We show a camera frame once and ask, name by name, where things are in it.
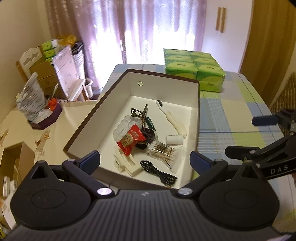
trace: metal screw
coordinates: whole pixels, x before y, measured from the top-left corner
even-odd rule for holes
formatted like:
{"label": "metal screw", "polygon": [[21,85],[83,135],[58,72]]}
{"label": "metal screw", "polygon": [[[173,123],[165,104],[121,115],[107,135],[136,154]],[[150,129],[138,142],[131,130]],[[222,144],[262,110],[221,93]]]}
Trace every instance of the metal screw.
{"label": "metal screw", "polygon": [[112,192],[112,189],[110,189],[110,188],[99,188],[97,190],[97,193],[102,195],[102,196],[109,195],[109,194],[111,194],[111,192]]}
{"label": "metal screw", "polygon": [[180,188],[178,190],[178,193],[182,196],[187,196],[193,193],[191,188]]}

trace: green tissue pack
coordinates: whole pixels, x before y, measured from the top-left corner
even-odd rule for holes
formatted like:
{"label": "green tissue pack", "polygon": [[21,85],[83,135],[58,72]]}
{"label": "green tissue pack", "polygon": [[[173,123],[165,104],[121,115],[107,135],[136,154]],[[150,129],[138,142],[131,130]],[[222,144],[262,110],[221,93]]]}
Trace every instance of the green tissue pack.
{"label": "green tissue pack", "polygon": [[188,63],[174,60],[165,60],[165,73],[195,80],[197,67],[193,61]]}
{"label": "green tissue pack", "polygon": [[164,56],[166,74],[198,80],[203,91],[222,91],[225,72],[211,54],[164,49]]}
{"label": "green tissue pack", "polygon": [[191,58],[190,55],[184,56],[184,55],[165,54],[165,60],[193,63],[193,59]]}
{"label": "green tissue pack", "polygon": [[174,54],[174,55],[190,55],[187,50],[179,50],[179,49],[163,49],[163,52],[166,54]]}

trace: logo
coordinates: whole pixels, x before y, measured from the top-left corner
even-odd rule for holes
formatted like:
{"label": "logo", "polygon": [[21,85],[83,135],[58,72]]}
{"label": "logo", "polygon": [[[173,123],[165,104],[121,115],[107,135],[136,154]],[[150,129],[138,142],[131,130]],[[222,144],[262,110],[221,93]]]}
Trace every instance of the logo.
{"label": "logo", "polygon": [[271,169],[271,175],[275,174],[275,173],[281,173],[282,171],[286,171],[288,170],[288,165],[284,165],[284,168],[277,168],[277,169]]}
{"label": "logo", "polygon": [[147,197],[147,196],[149,196],[149,192],[142,192],[141,195],[144,197]]}

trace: toothbrush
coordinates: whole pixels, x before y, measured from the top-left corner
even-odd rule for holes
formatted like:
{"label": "toothbrush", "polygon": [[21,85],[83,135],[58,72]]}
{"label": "toothbrush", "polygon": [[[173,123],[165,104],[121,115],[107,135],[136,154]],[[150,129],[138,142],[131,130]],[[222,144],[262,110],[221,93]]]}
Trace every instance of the toothbrush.
{"label": "toothbrush", "polygon": [[156,101],[157,106],[161,110],[162,113],[165,114],[165,117],[168,119],[168,121],[173,125],[173,127],[176,129],[179,135],[182,135],[184,138],[187,136],[187,130],[183,123],[176,121],[172,114],[169,111],[165,111],[165,108],[163,107],[163,103],[160,100]]}

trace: wall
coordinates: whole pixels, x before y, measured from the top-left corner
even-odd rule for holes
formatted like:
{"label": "wall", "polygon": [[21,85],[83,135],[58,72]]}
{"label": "wall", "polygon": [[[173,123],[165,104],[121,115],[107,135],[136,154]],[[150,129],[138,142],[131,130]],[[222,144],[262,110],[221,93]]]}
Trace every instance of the wall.
{"label": "wall", "polygon": [[[249,36],[253,0],[207,0],[202,51],[210,53],[224,71],[238,72]],[[218,7],[226,8],[224,33],[216,31]]]}
{"label": "wall", "polygon": [[278,96],[280,95],[281,91],[283,90],[286,82],[288,81],[289,76],[293,73],[296,72],[296,42],[295,42],[295,46],[294,46],[294,50],[293,50],[293,54],[290,60],[290,64],[288,66],[288,69],[285,73],[285,77],[283,78],[283,81],[279,87],[279,90],[276,93],[276,96],[274,97],[272,103],[270,106],[272,106],[272,104],[275,102],[275,100],[278,98]]}
{"label": "wall", "polygon": [[15,106],[24,82],[15,62],[44,42],[37,0],[0,1],[0,123]]}
{"label": "wall", "polygon": [[48,41],[52,37],[50,34],[47,15],[46,15],[45,0],[37,0],[37,6],[38,6],[39,17],[40,17],[40,23],[42,26],[43,36],[45,41]]}

